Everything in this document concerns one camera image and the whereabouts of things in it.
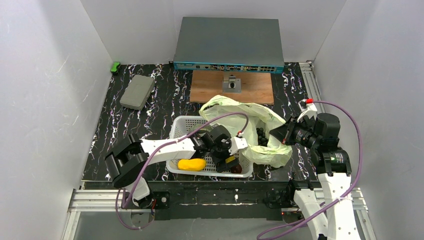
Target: gray floor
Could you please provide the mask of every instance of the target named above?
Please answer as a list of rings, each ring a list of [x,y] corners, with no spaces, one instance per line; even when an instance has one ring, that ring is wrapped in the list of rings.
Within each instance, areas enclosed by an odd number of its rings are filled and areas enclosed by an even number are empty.
[[[130,223],[130,213],[122,212],[124,221]],[[141,224],[147,222],[147,214],[139,217]],[[174,219],[155,221],[142,231],[123,227],[114,212],[82,212],[75,240],[255,240],[256,236],[269,228],[284,224],[282,221],[266,219]],[[284,230],[276,230],[263,238]],[[284,240],[312,240],[307,227],[300,228],[283,238]]]

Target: marble tabletop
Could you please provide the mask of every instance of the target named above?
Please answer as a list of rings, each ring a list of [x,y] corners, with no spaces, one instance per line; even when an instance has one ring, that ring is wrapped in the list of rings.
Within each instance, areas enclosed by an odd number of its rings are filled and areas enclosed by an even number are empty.
[[[155,88],[145,108],[139,111],[122,107],[119,103],[134,75],[155,80]],[[168,64],[121,65],[119,73],[110,80],[82,180],[111,181],[104,158],[126,135],[166,139],[176,117],[198,116],[202,103],[189,102],[192,75],[192,71],[174,70]],[[271,74],[271,80],[274,105],[265,106],[286,120],[291,115],[299,115],[298,101],[308,97],[299,64],[287,63],[284,73]],[[147,167],[143,177],[148,181],[288,181],[292,173],[301,179],[317,179],[308,150],[300,145],[293,146],[292,157],[284,167],[254,164],[253,174],[247,178],[175,174],[167,170],[165,162]]]

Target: white wall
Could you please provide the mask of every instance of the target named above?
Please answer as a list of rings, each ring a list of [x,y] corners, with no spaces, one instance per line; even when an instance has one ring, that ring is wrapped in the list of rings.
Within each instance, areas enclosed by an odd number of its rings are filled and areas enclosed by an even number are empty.
[[[348,0],[315,60],[322,98],[359,123],[359,186],[378,239],[424,234],[423,12],[420,0]],[[341,145],[357,159],[355,130],[346,117],[341,126]]]
[[[60,239],[112,60],[80,1],[1,1],[0,36],[0,239]]]
[[[346,0],[81,0],[114,61],[167,63],[183,17],[279,19],[286,62],[312,60]]]

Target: yellow label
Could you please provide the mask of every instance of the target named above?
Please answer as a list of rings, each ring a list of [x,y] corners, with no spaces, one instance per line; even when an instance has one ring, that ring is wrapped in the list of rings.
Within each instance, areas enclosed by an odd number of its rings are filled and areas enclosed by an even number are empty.
[[[229,158],[225,159],[225,162],[229,163],[229,162],[233,161],[234,159],[236,159],[235,156],[230,156]]]

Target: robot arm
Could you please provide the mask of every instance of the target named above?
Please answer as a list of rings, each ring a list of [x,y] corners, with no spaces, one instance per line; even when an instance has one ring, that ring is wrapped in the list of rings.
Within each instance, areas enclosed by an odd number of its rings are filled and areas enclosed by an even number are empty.
[[[301,109],[310,112],[315,109],[311,102],[300,104]],[[338,147],[339,119],[329,113],[319,113],[309,118],[306,114],[291,117],[286,124],[275,128],[269,134],[283,144],[300,144],[309,148],[311,160],[316,168],[321,184],[325,203],[328,205],[339,197],[351,185],[351,164],[346,151]],[[284,200],[294,202],[305,218],[312,216],[321,209],[320,203],[312,192],[308,181],[290,180]],[[351,195],[341,199],[326,212],[321,213],[310,222],[308,227],[314,239],[327,240],[359,240],[355,222]]]
[[[114,147],[104,159],[112,184],[115,188],[130,190],[136,184],[132,196],[132,202],[142,207],[143,203],[149,204],[152,194],[149,185],[144,178],[138,182],[138,174],[146,163],[149,156],[159,146],[173,142],[173,144],[162,147],[148,163],[149,165],[173,159],[203,158],[210,154],[215,163],[217,172],[228,171],[231,167],[239,164],[238,158],[230,158],[238,150],[248,147],[244,138],[230,137],[230,133],[224,126],[216,126],[209,132],[194,134],[193,136],[180,140],[181,138],[146,140],[139,139],[136,134],[131,134]]]

